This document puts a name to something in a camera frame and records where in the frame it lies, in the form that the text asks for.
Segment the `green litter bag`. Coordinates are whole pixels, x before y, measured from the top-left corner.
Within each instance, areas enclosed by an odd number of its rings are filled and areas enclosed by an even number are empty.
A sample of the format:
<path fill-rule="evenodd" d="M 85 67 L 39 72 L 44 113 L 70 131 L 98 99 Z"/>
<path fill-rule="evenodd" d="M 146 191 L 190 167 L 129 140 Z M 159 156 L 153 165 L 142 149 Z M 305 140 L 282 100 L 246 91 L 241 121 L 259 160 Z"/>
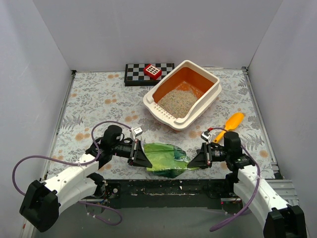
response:
<path fill-rule="evenodd" d="M 172 144 L 147 143 L 143 146 L 144 153 L 152 167 L 147 168 L 156 176 L 174 179 L 185 171 L 197 170 L 197 167 L 188 168 L 191 159 L 180 147 Z"/>

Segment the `red white grid block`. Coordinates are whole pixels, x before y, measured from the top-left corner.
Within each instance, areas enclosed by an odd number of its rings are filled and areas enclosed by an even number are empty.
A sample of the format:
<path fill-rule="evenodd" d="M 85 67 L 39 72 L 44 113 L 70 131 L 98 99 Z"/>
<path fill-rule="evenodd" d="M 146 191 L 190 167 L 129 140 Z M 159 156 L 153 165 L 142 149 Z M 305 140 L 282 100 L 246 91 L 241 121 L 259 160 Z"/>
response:
<path fill-rule="evenodd" d="M 143 69 L 144 75 L 147 75 L 150 79 L 157 80 L 162 75 L 162 70 L 155 67 L 152 64 L 148 64 Z"/>

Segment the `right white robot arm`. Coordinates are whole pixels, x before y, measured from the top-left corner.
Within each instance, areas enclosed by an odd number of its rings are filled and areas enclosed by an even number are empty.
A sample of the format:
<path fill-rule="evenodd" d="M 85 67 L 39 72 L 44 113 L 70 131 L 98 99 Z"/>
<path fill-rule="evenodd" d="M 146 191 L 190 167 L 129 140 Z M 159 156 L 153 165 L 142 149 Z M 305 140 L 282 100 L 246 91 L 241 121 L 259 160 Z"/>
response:
<path fill-rule="evenodd" d="M 201 134 L 204 140 L 188 168 L 206 169 L 214 162 L 226 162 L 231 171 L 226 175 L 224 191 L 230 197 L 238 196 L 244 207 L 232 217 L 214 225 L 215 232 L 250 210 L 263 229 L 265 238 L 306 238 L 304 211 L 291 205 L 261 177 L 258 163 L 242 145 L 239 134 L 222 129 L 224 144 L 211 142 L 211 128 Z"/>

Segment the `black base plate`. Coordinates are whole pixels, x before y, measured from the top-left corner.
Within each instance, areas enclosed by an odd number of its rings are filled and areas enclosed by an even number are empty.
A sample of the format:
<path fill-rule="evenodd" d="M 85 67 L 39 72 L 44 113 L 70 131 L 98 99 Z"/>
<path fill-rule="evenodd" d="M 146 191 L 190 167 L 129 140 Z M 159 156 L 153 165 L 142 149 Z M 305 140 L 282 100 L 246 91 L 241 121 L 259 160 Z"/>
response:
<path fill-rule="evenodd" d="M 87 202 L 102 202 L 121 208 L 241 209 L 244 202 L 228 188 L 224 179 L 109 179 L 103 195 L 85 197 Z"/>

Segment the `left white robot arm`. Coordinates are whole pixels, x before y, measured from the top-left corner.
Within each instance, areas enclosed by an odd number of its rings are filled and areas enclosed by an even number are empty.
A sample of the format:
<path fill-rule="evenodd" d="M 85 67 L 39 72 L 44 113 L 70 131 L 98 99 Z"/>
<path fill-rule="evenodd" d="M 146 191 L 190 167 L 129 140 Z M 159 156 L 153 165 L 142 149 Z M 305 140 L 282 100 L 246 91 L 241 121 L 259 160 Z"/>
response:
<path fill-rule="evenodd" d="M 82 199 L 101 198 L 106 193 L 106 183 L 97 171 L 111 161 L 113 156 L 126 158 L 131 166 L 151 168 L 141 141 L 141 127 L 128 127 L 131 136 L 125 138 L 124 125 L 109 121 L 102 137 L 93 139 L 92 145 L 65 170 L 45 181 L 33 181 L 24 193 L 19 213 L 38 231 L 45 232 L 57 221 L 59 215 Z"/>

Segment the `black white checkerboard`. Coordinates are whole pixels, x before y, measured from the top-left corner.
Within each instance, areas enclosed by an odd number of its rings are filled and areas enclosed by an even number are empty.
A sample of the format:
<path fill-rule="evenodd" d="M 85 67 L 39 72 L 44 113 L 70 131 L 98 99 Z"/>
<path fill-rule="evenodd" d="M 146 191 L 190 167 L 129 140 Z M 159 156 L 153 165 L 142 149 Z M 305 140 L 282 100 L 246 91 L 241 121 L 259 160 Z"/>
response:
<path fill-rule="evenodd" d="M 144 74 L 147 65 L 153 65 L 162 71 L 157 79 Z M 125 86 L 155 86 L 175 68 L 174 63 L 130 63 L 125 66 Z"/>

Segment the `white orange litter box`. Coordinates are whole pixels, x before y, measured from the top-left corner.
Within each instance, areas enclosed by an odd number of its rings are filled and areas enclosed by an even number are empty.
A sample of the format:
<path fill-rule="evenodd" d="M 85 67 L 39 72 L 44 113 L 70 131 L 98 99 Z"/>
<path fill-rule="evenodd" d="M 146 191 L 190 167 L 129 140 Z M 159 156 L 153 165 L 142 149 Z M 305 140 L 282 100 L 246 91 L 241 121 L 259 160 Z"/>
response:
<path fill-rule="evenodd" d="M 218 77 L 185 60 L 143 97 L 143 103 L 158 121 L 181 131 L 200 117 L 221 91 Z"/>

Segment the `floral tablecloth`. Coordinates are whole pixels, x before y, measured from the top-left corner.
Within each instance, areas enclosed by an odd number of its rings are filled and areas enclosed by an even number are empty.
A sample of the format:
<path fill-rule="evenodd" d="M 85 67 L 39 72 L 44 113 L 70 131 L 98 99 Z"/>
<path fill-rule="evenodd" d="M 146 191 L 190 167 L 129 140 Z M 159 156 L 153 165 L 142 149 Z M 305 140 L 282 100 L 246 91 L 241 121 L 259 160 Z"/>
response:
<path fill-rule="evenodd" d="M 257 161 L 261 176 L 274 178 L 272 156 L 259 116 L 253 105 L 243 71 L 216 69 L 222 91 L 213 104 L 187 129 L 177 131 L 156 120 L 145 108 L 143 97 L 149 87 L 126 87 L 123 72 L 77 73 L 59 128 L 47 176 L 60 173 L 66 162 L 75 162 L 92 143 L 91 136 L 102 136 L 112 120 L 127 126 L 140 126 L 143 143 L 172 144 L 183 149 L 189 158 L 201 147 L 201 133 L 213 128 L 212 136 L 235 113 L 244 115 L 237 127 L 242 144 Z"/>

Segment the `yellow plastic scoop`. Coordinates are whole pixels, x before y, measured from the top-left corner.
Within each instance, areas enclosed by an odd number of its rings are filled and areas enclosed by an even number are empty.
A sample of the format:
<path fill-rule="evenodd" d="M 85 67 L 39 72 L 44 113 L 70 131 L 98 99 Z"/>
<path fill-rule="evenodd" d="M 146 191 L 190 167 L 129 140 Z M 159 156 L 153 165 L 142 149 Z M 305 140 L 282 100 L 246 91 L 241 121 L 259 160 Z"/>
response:
<path fill-rule="evenodd" d="M 244 114 L 243 113 L 235 113 L 233 114 L 225 123 L 224 129 L 227 131 L 233 131 L 235 130 L 240 123 L 244 119 Z M 220 140 L 223 138 L 225 134 L 225 131 L 222 131 L 221 133 L 218 134 L 218 136 L 213 140 L 214 143 L 219 143 Z"/>

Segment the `cat litter pile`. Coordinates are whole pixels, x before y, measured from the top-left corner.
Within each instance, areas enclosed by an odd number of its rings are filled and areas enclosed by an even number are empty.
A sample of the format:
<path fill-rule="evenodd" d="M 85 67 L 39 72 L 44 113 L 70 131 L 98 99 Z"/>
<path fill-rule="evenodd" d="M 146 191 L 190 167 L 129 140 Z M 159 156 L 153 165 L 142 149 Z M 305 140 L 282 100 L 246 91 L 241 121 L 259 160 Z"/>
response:
<path fill-rule="evenodd" d="M 196 95 L 191 91 L 175 89 L 162 97 L 158 105 L 173 117 L 184 118 L 197 100 Z"/>

